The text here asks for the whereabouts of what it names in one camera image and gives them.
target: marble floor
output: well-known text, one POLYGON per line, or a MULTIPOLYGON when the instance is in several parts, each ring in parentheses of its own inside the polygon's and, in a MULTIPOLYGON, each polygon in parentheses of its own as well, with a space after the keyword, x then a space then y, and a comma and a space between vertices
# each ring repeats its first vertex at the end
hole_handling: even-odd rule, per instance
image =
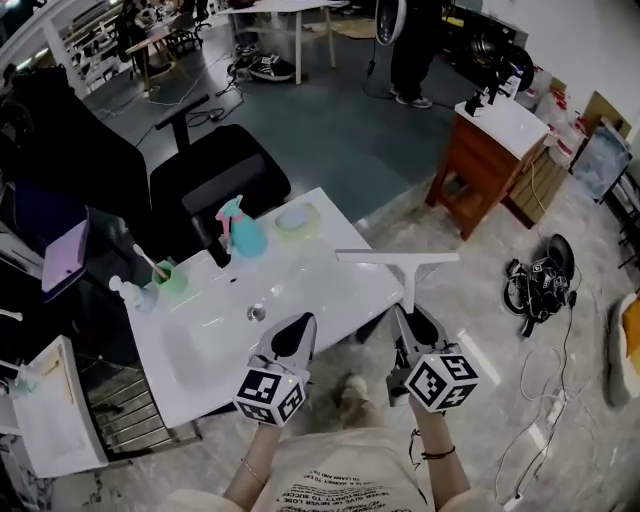
MULTIPOLYGON (((442 207, 428 210, 420 205, 393 224, 368 233, 376 248, 460 253, 459 262, 420 273, 417 301, 440 320, 451 339, 459 340, 482 378, 472 399, 447 415, 472 485, 490 495, 497 490, 498 501, 505 503, 523 479, 520 490, 526 491, 517 507, 521 512, 608 511, 638 487, 634 469, 640 460, 640 408, 634 403, 611 408, 604 393, 607 311, 634 290, 626 271, 617 269, 621 258, 618 231, 619 224, 607 207, 596 206, 568 179, 538 231, 526 230, 499 206, 463 244, 442 207), (551 404, 548 399, 542 403, 525 399, 521 378, 529 397, 543 393, 545 382, 554 375, 546 392, 559 387, 558 354, 569 327, 569 310, 562 309, 522 341, 518 337, 522 319, 507 311, 502 302, 504 269, 512 258, 531 261, 539 236, 554 233, 569 240, 582 275, 572 283, 578 287, 578 300, 567 340, 565 374, 566 387, 581 390, 582 400, 566 406, 544 465, 536 471, 538 463, 534 463, 525 474, 549 438, 546 416, 551 404)), ((337 428, 337 411, 329 392, 351 370, 365 377, 390 428, 406 434, 408 448, 415 427, 412 415, 407 408, 389 408, 386 397, 384 378, 394 358, 388 327, 383 321, 366 344, 343 340, 314 360, 315 385, 310 399, 288 425, 287 436, 337 428)), ((58 479, 54 509, 146 511, 179 488, 222 492, 255 426, 237 413, 205 418, 199 425, 204 436, 199 443, 140 458, 124 467, 58 479), (89 502, 96 504, 83 506, 89 502)), ((418 469, 418 478, 428 492, 424 467, 418 469)))

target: sink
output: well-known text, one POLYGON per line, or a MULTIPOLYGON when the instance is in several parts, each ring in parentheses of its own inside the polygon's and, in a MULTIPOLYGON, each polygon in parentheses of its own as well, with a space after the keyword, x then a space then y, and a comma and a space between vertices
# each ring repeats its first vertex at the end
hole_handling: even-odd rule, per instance
POLYGON ((262 335, 292 315, 310 312, 318 324, 315 351, 329 348, 402 298, 384 266, 345 264, 335 249, 368 249, 322 189, 258 219, 267 250, 233 254, 219 268, 206 251, 178 265, 184 292, 160 292, 150 313, 127 305, 149 387, 165 425, 177 427, 235 396, 262 335), (313 234, 284 239, 275 227, 285 209, 312 203, 322 219, 313 234))
POLYGON ((259 266, 247 266, 236 255, 235 265, 208 267, 198 293, 163 320, 161 350, 171 377, 189 393, 221 378, 236 381, 235 368, 246 365, 262 333, 292 311, 310 311, 321 322, 358 293, 349 265, 338 262, 322 240, 305 240, 296 251, 271 248, 261 259, 259 266), (256 310, 261 314, 252 315, 256 310))

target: black pants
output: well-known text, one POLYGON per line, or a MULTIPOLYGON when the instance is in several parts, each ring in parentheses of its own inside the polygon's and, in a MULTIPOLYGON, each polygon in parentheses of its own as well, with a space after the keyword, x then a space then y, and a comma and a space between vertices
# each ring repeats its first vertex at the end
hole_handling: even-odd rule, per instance
POLYGON ((391 83, 405 101, 421 96, 420 82, 429 73, 436 54, 442 3, 438 0, 407 0, 404 30, 393 47, 391 83))

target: t-shirt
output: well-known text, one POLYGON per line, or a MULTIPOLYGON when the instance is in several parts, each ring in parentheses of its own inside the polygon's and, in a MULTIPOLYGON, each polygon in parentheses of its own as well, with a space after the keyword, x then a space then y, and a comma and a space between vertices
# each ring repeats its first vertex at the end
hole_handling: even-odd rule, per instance
MULTIPOLYGON (((345 430, 284 441, 255 511, 415 512, 429 507, 409 463, 407 440, 385 428, 345 430)), ((443 512, 499 512, 483 494, 469 491, 443 512)), ((158 512, 241 512, 213 494, 179 490, 158 512)))

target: soap dispenser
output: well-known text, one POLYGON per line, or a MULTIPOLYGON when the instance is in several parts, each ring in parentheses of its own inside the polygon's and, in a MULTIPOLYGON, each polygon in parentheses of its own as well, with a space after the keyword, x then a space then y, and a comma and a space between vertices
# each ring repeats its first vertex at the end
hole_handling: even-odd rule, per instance
POLYGON ((131 304, 141 313, 148 313, 155 306, 156 295, 154 293, 128 281, 123 281, 119 276, 113 276, 109 279, 109 289, 118 292, 125 303, 131 304))

